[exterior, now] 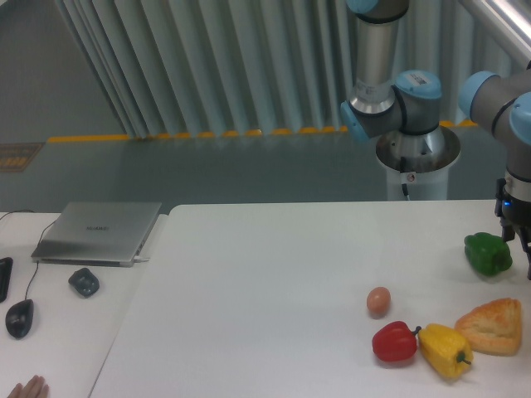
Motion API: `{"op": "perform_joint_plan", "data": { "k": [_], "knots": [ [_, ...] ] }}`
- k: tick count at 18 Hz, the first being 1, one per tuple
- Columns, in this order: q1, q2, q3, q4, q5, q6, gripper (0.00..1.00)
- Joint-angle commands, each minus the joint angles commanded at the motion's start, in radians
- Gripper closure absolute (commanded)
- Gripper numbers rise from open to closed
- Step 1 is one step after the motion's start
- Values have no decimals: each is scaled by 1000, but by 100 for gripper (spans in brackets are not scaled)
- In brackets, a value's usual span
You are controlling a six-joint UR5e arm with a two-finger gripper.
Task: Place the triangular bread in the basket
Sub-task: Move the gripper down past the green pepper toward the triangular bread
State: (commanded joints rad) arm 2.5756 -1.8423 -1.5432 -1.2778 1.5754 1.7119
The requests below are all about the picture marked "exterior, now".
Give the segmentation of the person's hand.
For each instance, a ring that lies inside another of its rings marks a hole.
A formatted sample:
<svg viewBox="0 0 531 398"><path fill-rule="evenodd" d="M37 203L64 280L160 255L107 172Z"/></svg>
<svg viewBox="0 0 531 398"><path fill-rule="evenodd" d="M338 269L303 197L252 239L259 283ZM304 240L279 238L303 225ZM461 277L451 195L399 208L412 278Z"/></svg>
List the person's hand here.
<svg viewBox="0 0 531 398"><path fill-rule="evenodd" d="M10 391L8 398L48 398L50 387L43 376L35 375L25 385L17 383Z"/></svg>

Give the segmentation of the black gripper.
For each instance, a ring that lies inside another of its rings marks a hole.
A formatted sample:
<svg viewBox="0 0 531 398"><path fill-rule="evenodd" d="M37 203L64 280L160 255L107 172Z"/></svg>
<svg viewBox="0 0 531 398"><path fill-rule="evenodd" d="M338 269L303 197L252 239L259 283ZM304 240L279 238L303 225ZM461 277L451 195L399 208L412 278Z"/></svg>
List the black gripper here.
<svg viewBox="0 0 531 398"><path fill-rule="evenodd" d="M515 236L519 241L529 263L527 278L531 280L530 250L530 202L523 201L509 193L509 183L505 178L496 181L494 214L499 218L503 241L511 241Z"/></svg>

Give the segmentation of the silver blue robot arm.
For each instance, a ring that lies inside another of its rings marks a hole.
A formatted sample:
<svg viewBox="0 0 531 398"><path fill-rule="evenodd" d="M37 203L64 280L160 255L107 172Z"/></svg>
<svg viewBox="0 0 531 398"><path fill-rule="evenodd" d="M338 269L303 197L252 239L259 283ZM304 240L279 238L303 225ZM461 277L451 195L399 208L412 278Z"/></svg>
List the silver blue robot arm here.
<svg viewBox="0 0 531 398"><path fill-rule="evenodd" d="M356 80L340 113L351 135L377 138L378 161L387 173L387 196L408 200L446 196L448 170L460 142L439 125L441 82L424 70L392 74L399 20L406 1L350 1L358 18ZM465 116L502 143L505 175L496 182L494 212L503 241L530 250L530 72L501 77L480 71L463 84L458 104Z"/></svg>

